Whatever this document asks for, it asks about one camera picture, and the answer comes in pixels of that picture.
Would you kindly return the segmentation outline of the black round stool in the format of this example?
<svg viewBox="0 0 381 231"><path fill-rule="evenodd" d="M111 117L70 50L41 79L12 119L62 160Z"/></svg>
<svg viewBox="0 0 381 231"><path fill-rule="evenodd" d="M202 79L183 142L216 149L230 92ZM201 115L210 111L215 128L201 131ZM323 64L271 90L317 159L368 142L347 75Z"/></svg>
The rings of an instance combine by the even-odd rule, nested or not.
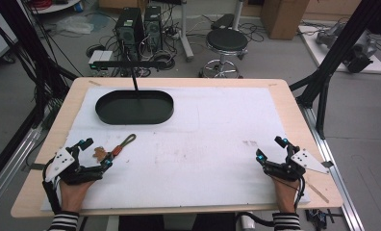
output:
<svg viewBox="0 0 381 231"><path fill-rule="evenodd" d="M247 38L239 31L232 29L216 29L206 36L207 48L219 55L218 59L210 60L199 71L204 78L237 78L241 73L237 66L227 57L237 57L242 60L247 53Z"/></svg>

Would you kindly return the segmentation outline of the white board with robot parts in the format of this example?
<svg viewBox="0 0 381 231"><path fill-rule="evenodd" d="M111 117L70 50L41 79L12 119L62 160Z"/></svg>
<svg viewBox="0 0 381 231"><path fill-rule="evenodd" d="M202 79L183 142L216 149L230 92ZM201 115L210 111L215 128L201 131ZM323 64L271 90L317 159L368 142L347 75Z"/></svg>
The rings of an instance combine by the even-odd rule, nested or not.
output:
<svg viewBox="0 0 381 231"><path fill-rule="evenodd" d="M338 21L333 26L310 26L306 24L298 27L299 33L317 66L323 62L345 25L345 22ZM364 31L343 57L337 70L350 73L381 74L381 62L374 56L376 51L376 41Z"/></svg>

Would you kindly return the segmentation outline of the white table mat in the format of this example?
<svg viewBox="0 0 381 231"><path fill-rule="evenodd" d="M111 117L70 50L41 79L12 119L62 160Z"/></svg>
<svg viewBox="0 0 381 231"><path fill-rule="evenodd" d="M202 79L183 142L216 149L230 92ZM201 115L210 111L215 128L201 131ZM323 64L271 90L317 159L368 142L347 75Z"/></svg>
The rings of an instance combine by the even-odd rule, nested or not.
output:
<svg viewBox="0 0 381 231"><path fill-rule="evenodd" d="M106 87L88 90L65 145L91 138L113 149L127 138L86 209L262 206L274 203L271 179L256 160L262 150L281 163L286 151L281 109L267 88L169 88L173 114L156 125L109 125L94 110Z"/></svg>

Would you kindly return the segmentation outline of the keychain with olive cord loop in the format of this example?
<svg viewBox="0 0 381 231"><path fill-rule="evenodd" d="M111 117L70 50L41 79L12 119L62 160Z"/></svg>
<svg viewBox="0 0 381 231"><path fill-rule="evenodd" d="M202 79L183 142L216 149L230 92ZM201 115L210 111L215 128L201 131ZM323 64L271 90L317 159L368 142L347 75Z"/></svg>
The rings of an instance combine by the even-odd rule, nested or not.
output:
<svg viewBox="0 0 381 231"><path fill-rule="evenodd" d="M111 161L122 151L122 149L126 145L134 141L136 137L137 136L135 134L130 134L121 144L117 145L112 151L106 151L102 146L98 146L94 149L92 157L95 158L98 163L106 160Z"/></svg>

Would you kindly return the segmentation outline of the silver aluminium rail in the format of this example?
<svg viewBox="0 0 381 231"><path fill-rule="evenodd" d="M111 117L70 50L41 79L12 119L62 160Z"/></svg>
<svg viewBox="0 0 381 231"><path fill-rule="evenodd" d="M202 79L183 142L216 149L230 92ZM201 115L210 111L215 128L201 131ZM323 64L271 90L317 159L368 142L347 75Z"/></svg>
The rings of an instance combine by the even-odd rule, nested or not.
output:
<svg viewBox="0 0 381 231"><path fill-rule="evenodd" d="M8 188L16 173L26 163L27 157L33 152L38 143L42 129L30 129L13 151L10 159L4 164L0 171L0 198Z"/></svg>
<svg viewBox="0 0 381 231"><path fill-rule="evenodd" d="M320 155L324 161L331 161L334 165L330 167L330 174L338 188L338 191L343 199L343 206L341 207L345 223L348 226L349 231L366 231L365 227L358 215L358 212L354 206L351 196L346 188L344 180L341 176L340 170L335 162L334 156L326 139L323 139L316 129L317 118L312 109L305 109L299 107L307 125L311 131Z"/></svg>

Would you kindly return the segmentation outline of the person's legs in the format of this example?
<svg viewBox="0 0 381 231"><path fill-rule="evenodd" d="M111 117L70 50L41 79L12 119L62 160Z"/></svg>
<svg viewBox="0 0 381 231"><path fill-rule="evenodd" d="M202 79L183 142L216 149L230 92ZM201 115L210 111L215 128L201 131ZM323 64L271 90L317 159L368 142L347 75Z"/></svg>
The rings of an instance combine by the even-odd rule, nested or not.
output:
<svg viewBox="0 0 381 231"><path fill-rule="evenodd" d="M118 231L236 231L233 213L120 216Z"/></svg>

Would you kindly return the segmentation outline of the thin wooden stick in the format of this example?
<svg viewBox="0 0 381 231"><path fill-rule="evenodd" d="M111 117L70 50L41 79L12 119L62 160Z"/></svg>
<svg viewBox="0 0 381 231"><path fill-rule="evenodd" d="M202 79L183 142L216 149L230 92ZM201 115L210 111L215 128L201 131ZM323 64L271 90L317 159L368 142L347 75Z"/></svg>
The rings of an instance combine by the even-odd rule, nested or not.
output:
<svg viewBox="0 0 381 231"><path fill-rule="evenodd" d="M309 187L314 193L316 193L325 203L330 202L330 200L310 182L306 182L306 186Z"/></svg>

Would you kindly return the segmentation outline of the black oval tray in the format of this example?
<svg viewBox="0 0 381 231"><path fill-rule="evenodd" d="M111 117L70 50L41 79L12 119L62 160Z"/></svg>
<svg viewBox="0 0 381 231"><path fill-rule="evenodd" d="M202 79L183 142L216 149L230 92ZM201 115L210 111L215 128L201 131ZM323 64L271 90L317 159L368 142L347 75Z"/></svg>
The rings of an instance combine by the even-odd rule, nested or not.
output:
<svg viewBox="0 0 381 231"><path fill-rule="evenodd" d="M110 125L160 124L173 115L174 101L161 90L114 90L97 100L95 111Z"/></svg>

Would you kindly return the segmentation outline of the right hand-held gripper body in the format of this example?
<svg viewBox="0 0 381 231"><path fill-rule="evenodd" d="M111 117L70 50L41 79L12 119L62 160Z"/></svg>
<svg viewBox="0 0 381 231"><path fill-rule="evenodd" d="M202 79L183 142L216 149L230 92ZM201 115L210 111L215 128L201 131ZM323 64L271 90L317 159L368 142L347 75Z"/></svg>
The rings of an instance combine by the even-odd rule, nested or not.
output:
<svg viewBox="0 0 381 231"><path fill-rule="evenodd" d="M328 163L317 160L307 149L300 150L293 145L287 145L287 156L282 164L263 160L265 174L281 178L287 181L300 179L307 169L328 174Z"/></svg>

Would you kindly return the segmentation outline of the large black computer tower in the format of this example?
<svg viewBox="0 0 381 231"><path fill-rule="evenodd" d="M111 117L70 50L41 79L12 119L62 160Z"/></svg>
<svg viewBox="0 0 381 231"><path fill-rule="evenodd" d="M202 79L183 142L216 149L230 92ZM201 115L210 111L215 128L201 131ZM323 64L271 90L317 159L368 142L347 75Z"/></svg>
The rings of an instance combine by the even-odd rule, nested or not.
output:
<svg viewBox="0 0 381 231"><path fill-rule="evenodd" d="M144 31L140 8L123 8L114 27L117 39L122 42L131 61L140 59L140 43L144 40Z"/></svg>

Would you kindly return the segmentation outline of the black metal frame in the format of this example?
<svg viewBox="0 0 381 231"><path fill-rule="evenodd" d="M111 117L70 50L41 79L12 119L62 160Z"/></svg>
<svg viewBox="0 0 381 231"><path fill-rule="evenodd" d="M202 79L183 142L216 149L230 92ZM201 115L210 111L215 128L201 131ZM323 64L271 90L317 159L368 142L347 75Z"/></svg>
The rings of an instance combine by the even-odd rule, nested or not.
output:
<svg viewBox="0 0 381 231"><path fill-rule="evenodd" d="M343 58L349 54L350 48L378 15L380 9L381 0L362 0L319 67L308 77L290 85L291 91L305 87L304 91L296 97L297 104L305 109L311 109L314 100L318 98L315 127L323 140L325 139L324 120L330 80Z"/></svg>
<svg viewBox="0 0 381 231"><path fill-rule="evenodd" d="M1 27L0 36L20 60L27 76L36 86L35 107L0 154L1 173L26 133L43 121L45 107L59 106L65 99L69 91L69 85L65 80L74 81L78 76L60 66L49 56L38 38L38 33L17 0L0 0L0 14L18 39L19 45L16 45Z"/></svg>

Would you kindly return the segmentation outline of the person's right hand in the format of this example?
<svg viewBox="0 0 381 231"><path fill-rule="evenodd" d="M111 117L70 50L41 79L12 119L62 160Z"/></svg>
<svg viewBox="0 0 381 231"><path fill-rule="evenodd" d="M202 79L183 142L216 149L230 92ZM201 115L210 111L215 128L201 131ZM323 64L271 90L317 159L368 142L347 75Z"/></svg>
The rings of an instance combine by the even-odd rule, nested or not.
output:
<svg viewBox="0 0 381 231"><path fill-rule="evenodd" d="M300 186L299 181L286 181L277 177L271 177L271 179L274 184L276 203L279 211L281 213L295 213L294 202L296 192Z"/></svg>

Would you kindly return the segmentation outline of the small electronics board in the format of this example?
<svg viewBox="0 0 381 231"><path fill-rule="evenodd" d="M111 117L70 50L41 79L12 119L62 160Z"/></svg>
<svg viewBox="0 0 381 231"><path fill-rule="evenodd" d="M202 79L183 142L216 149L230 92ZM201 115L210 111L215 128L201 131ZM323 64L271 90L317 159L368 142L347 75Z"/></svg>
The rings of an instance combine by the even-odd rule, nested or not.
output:
<svg viewBox="0 0 381 231"><path fill-rule="evenodd" d="M327 227L326 214L319 209L311 209L305 211L305 216L310 221L316 231L322 231Z"/></svg>

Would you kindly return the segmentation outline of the white box device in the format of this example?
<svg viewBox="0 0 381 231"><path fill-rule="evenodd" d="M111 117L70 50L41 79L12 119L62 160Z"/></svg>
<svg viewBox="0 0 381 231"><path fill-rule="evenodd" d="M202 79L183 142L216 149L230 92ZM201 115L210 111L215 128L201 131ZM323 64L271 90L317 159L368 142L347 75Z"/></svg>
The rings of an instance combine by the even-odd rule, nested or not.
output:
<svg viewBox="0 0 381 231"><path fill-rule="evenodd" d="M94 64L95 62L107 62L111 59L112 54L112 51L94 50L89 59L89 67L96 69L97 66Z"/></svg>

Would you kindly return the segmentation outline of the slim black computer tower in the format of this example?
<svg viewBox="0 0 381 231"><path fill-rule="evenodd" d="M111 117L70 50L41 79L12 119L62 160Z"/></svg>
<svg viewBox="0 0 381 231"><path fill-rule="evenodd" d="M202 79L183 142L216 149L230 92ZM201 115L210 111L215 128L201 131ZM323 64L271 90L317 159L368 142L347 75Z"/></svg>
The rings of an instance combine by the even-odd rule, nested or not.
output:
<svg viewBox="0 0 381 231"><path fill-rule="evenodd" d="M152 52L162 50L162 10L160 6L148 6L145 9L144 29L147 36L148 49Z"/></svg>

